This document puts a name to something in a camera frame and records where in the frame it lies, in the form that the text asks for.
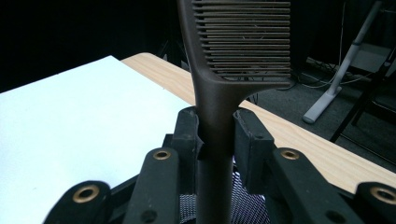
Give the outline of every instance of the black mesh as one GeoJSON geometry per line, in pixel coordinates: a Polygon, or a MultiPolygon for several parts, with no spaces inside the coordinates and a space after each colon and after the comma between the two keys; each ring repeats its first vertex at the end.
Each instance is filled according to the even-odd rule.
{"type": "MultiPolygon", "coordinates": [[[[195,219],[195,195],[180,195],[180,223],[195,219]]],[[[261,195],[249,195],[242,187],[240,175],[233,173],[231,223],[270,223],[265,199],[261,195]]]]}

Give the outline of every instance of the floor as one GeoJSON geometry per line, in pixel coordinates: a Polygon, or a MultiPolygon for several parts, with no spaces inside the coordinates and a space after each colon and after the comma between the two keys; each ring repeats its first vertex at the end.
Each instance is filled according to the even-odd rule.
{"type": "MultiPolygon", "coordinates": [[[[369,80],[358,74],[347,74],[343,82],[351,80],[352,82],[342,85],[341,92],[314,124],[307,124],[302,119],[304,113],[329,88],[326,82],[332,78],[332,68],[327,65],[324,70],[323,67],[311,64],[301,74],[291,77],[293,85],[291,88],[263,91],[251,96],[250,99],[281,118],[325,139],[330,139],[369,80]]],[[[374,153],[352,143],[343,136],[340,136],[335,144],[396,173],[396,125],[394,123],[379,119],[369,113],[363,113],[357,126],[349,124],[343,134],[370,148],[374,153]],[[385,158],[381,158],[375,153],[381,154],[385,158]]]]}

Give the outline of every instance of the comb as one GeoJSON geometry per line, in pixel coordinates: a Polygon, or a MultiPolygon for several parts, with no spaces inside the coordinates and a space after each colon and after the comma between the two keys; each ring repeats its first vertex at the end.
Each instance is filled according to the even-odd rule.
{"type": "Polygon", "coordinates": [[[195,91],[197,223],[231,223],[233,113],[249,95],[289,86],[290,3],[178,0],[195,91]]]}

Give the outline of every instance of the wooden table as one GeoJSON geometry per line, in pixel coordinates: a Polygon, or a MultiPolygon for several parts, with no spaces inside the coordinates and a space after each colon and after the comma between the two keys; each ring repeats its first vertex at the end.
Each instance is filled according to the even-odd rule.
{"type": "MultiPolygon", "coordinates": [[[[194,105],[191,74],[152,54],[140,53],[123,63],[158,83],[190,105],[194,105]]],[[[302,129],[254,104],[244,102],[242,107],[256,113],[277,147],[302,151],[332,184],[354,193],[360,182],[376,181],[396,188],[396,174],[367,161],[326,139],[302,129]]]]}

